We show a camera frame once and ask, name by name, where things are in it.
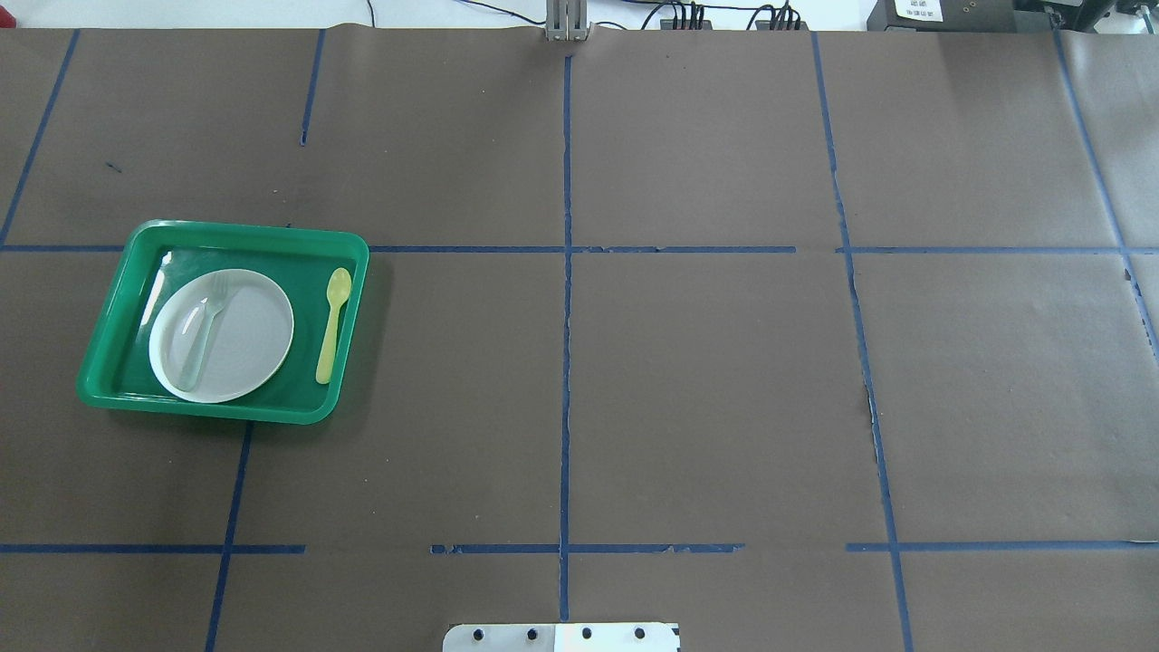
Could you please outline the black power strip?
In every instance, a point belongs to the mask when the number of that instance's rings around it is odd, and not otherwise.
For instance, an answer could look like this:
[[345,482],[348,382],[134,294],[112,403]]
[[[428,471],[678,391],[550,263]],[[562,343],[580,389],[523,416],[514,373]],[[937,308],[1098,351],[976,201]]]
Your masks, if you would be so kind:
[[808,25],[790,1],[761,5],[751,14],[748,30],[756,32],[807,32]]
[[659,10],[661,8],[669,8],[672,12],[669,19],[658,20],[661,30],[666,30],[666,32],[700,32],[700,30],[706,29],[706,5],[671,1],[671,3],[659,5],[657,9]]

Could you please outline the yellow plastic spoon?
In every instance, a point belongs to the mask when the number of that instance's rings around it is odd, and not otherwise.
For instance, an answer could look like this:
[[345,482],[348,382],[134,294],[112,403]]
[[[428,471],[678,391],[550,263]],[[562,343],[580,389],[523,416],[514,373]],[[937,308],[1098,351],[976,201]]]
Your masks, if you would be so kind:
[[318,384],[330,384],[337,351],[340,312],[351,295],[352,285],[352,277],[347,268],[336,268],[331,272],[330,280],[327,281],[325,296],[328,313],[316,359],[315,381]]

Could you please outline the white round plate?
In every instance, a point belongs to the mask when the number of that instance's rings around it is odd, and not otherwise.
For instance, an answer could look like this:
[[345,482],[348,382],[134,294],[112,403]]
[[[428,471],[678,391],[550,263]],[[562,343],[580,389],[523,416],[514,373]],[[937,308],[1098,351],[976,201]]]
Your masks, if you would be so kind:
[[194,391],[177,388],[178,375],[201,327],[207,285],[219,271],[203,273],[174,292],[150,329],[150,367],[158,383],[189,403],[227,403],[255,391],[286,360],[294,335],[292,305],[278,283],[248,269],[220,271],[229,280],[229,300],[216,318]]

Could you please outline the clear plastic fork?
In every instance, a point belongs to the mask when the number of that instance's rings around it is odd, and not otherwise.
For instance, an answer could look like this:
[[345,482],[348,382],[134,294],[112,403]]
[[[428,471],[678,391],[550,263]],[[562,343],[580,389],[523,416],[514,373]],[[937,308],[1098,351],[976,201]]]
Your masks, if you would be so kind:
[[229,280],[224,271],[214,273],[207,285],[206,299],[203,301],[203,318],[192,346],[187,352],[185,366],[178,375],[177,388],[182,391],[194,391],[199,383],[204,364],[206,364],[207,342],[214,335],[216,318],[226,309],[229,300]]

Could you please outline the metal base plate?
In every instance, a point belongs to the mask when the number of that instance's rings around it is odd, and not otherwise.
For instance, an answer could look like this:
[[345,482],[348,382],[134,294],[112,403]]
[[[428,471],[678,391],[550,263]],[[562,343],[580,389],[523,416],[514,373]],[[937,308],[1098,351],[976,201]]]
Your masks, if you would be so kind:
[[679,627],[663,622],[460,624],[443,651],[680,651]]

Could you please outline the grey equipment box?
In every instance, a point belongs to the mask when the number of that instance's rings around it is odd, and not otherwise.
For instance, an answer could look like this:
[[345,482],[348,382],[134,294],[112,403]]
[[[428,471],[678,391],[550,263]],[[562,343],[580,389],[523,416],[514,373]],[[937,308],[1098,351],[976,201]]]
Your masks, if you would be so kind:
[[1054,21],[1032,1],[876,1],[867,32],[1051,32]]

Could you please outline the grey aluminium frame post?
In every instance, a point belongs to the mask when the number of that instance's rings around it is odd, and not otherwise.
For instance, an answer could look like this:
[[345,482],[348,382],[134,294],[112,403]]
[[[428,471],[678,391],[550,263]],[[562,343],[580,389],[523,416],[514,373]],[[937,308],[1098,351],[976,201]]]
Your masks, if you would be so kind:
[[588,41],[592,29],[586,0],[547,0],[545,37],[551,43]]

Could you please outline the green plastic tray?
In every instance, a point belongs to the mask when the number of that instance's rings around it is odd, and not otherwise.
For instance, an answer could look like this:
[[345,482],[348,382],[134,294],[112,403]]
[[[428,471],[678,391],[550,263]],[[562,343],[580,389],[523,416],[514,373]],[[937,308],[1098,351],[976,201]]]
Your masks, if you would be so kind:
[[[296,323],[287,358],[272,379],[247,396],[220,404],[178,400],[158,383],[150,367],[150,329],[162,302],[185,283],[233,268],[263,273],[286,292]],[[347,268],[353,285],[340,312],[330,384],[318,384],[316,359],[328,313],[325,290],[336,268]],[[274,424],[322,422],[342,391],[366,274],[369,244],[347,232],[150,220],[129,236],[121,252],[76,391],[83,403],[99,408]]]

